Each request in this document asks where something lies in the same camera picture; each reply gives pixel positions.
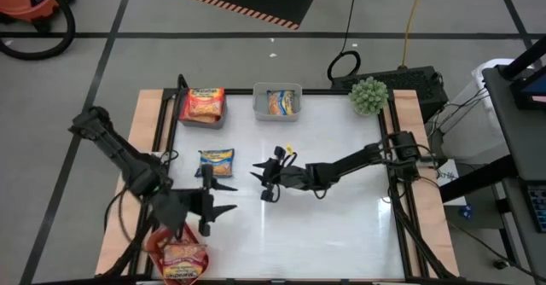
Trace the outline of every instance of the yellow cable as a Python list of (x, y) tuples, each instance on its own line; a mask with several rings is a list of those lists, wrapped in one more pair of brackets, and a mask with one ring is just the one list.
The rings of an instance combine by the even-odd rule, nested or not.
[(413, 2), (413, 7), (411, 8), (411, 13), (409, 14), (408, 25), (406, 26), (406, 34), (404, 36), (404, 53), (402, 55), (402, 66), (401, 67), (405, 67), (406, 52), (408, 51), (408, 36), (410, 35), (411, 23), (413, 21), (413, 13), (415, 12), (415, 8), (417, 7), (418, 2), (419, 2), (419, 0), (415, 0)]

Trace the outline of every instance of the plastic container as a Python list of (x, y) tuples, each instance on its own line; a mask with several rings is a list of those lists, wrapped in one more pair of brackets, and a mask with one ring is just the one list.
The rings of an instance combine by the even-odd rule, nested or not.
[[(180, 91), (180, 103), (178, 103), (180, 107), (180, 112), (183, 113), (183, 107), (184, 103), (186, 102), (186, 97), (188, 96), (189, 89), (182, 89)], [(224, 106), (222, 107), (222, 116), (219, 120), (217, 120), (214, 123), (201, 123), (201, 122), (195, 122), (195, 121), (189, 121), (189, 120), (183, 120), (180, 119), (182, 124), (187, 127), (200, 127), (200, 128), (210, 128), (210, 129), (220, 129), (224, 126), (226, 113), (228, 112), (228, 102), (227, 102), (228, 96), (224, 96)]]
[[(494, 59), (474, 69), (467, 86), (450, 103), (461, 105), (480, 90), (479, 96), (487, 96), (482, 71), (496, 65), (508, 65), (512, 61)], [(439, 115), (438, 122), (444, 121), (456, 110), (457, 107), (447, 107)], [(441, 131), (445, 133), (442, 151), (447, 158), (468, 164), (487, 164), (509, 154), (490, 97), (480, 100), (474, 107), (462, 108), (442, 126)]]
[[(161, 248), (161, 245), (166, 239), (170, 239), (171, 237), (172, 233), (166, 227), (162, 226), (158, 228), (154, 233), (152, 233), (152, 235), (150, 235), (150, 237), (146, 241), (145, 250), (148, 252), (150, 258), (154, 262), (155, 267), (157, 267), (161, 275), (163, 275), (163, 249)], [(199, 243), (197, 241), (197, 238), (195, 238), (194, 233), (192, 233), (191, 229), (186, 224), (184, 225), (184, 230), (182, 233), (182, 243)], [(208, 255), (205, 256), (205, 261), (206, 265), (203, 267), (203, 273), (205, 273), (206, 268), (208, 267), (208, 264), (210, 262)], [(166, 285), (191, 285), (198, 279), (199, 277), (180, 280), (163, 279), (163, 281)]]
[[(269, 98), (267, 91), (292, 90), (294, 93), (292, 115), (273, 115), (270, 114)], [(253, 109), (257, 120), (274, 120), (294, 122), (299, 119), (301, 111), (301, 96), (303, 89), (299, 84), (277, 84), (277, 83), (257, 83), (253, 90)]]

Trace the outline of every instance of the green plant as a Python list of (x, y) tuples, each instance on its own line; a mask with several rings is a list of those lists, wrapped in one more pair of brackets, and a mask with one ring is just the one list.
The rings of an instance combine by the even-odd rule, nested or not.
[(352, 106), (361, 115), (378, 114), (385, 107), (388, 97), (386, 85), (373, 77), (360, 80), (352, 86), (352, 92), (349, 93)]

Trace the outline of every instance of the orange vacuum cleaner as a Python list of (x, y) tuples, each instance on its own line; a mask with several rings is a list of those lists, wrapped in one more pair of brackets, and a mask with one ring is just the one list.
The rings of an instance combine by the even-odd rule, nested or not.
[(40, 33), (51, 29), (50, 21), (60, 10), (67, 19), (67, 32), (52, 49), (24, 53), (9, 48), (0, 40), (0, 52), (21, 60), (42, 60), (59, 55), (70, 46), (76, 33), (74, 15), (68, 6), (75, 0), (0, 0), (0, 23), (9, 24), (16, 20), (31, 23)]

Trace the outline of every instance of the wooden board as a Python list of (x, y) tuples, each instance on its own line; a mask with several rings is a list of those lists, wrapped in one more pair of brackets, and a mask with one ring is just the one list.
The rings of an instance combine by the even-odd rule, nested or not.
[[(128, 140), (129, 143), (143, 152), (149, 152), (153, 145), (162, 94), (163, 90), (142, 90), (138, 98)], [(415, 92), (410, 90), (397, 90), (394, 95), (396, 98), (398, 120), (401, 129), (403, 131), (412, 131), (419, 144), (428, 146), (427, 135), (421, 118), (421, 110), (419, 109), (419, 103)], [(167, 118), (170, 118), (170, 113), (172, 113), (172, 103), (169, 104), (169, 108), (167, 109)], [(391, 120), (388, 109), (386, 109), (385, 113), (387, 129), (391, 131), (392, 125), (390, 125)], [(169, 124), (170, 120), (166, 119), (161, 140), (162, 149), (165, 149), (166, 146)], [(436, 181), (433, 170), (420, 169), (420, 173), (423, 177)], [(122, 183), (121, 180), (118, 181), (116, 193), (121, 189)], [(445, 267), (451, 273), (458, 275), (459, 272), (455, 254), (453, 252), (450, 232), (448, 231), (445, 220), (444, 207), (439, 195), (439, 190), (424, 180), (414, 182), (412, 188), (423, 239), (427, 242), (428, 246), (433, 250), (438, 259), (442, 261)], [(133, 233), (136, 228), (140, 206), (138, 206), (136, 200), (131, 199), (130, 196), (126, 196), (123, 209), (127, 229)], [(418, 276), (419, 265), (415, 252), (415, 244), (413, 244), (409, 237), (408, 242), (411, 268), (414, 275)], [(108, 220), (107, 232), (105, 233), (102, 243), (102, 250), (96, 267), (96, 273), (102, 273), (109, 269), (115, 260), (122, 254), (127, 245), (128, 242), (123, 237), (123, 234), (121, 234), (119, 228), (117, 206), (113, 206)], [(143, 271), (141, 265), (139, 265), (138, 271)]]

